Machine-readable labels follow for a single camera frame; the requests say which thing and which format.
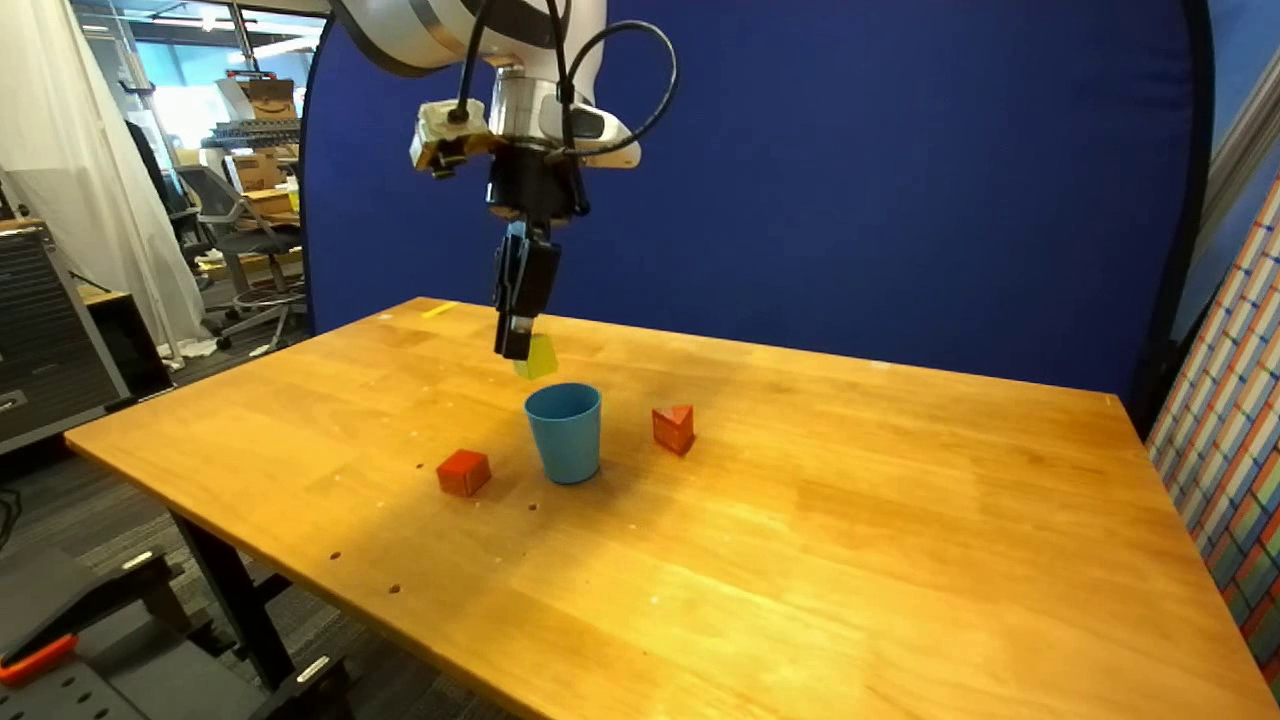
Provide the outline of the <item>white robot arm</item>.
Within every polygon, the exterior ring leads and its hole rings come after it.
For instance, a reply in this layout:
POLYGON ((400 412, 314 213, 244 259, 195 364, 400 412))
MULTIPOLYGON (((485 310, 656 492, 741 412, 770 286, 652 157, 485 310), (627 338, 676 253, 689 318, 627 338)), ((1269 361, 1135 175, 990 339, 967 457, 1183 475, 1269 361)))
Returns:
POLYGON ((454 100, 423 100, 407 160, 454 175, 488 157, 488 210, 508 224, 496 267, 496 354, 525 361, 550 310, 553 229, 589 213, 584 169, 637 169, 627 125, 597 105, 610 0, 338 0, 359 50, 400 71, 460 69, 454 100))

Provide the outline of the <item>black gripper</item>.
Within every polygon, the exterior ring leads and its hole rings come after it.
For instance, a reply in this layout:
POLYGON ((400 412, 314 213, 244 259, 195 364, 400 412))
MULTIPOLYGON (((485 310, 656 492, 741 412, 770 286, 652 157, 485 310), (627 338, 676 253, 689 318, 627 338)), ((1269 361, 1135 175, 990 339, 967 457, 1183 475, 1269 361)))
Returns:
POLYGON ((553 229, 589 213, 581 163, 542 149, 501 149, 488 169, 485 202, 496 215, 514 215, 501 240, 496 267, 496 354, 503 361, 529 361, 529 329, 550 310, 561 267, 561 243, 553 229), (520 313, 520 274, 529 240, 529 318, 520 313))

